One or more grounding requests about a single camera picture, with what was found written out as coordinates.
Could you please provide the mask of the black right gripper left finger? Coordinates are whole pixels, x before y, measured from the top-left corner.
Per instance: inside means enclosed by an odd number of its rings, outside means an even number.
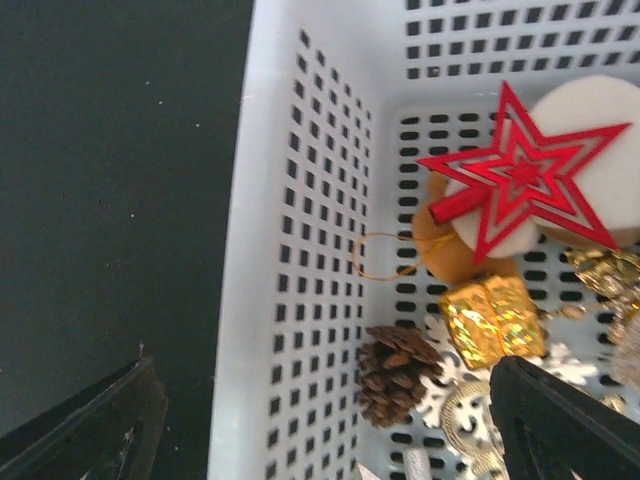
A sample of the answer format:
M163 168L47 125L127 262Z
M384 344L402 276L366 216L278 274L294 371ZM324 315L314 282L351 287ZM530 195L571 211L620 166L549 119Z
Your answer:
M1 437L3 479L148 479L168 397L136 359Z

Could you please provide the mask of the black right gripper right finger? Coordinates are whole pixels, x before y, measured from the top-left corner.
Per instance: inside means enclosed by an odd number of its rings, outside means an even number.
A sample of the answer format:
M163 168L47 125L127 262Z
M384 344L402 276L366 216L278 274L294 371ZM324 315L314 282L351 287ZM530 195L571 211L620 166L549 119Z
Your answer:
M639 477L639 424L526 359L494 366L490 397L510 478Z

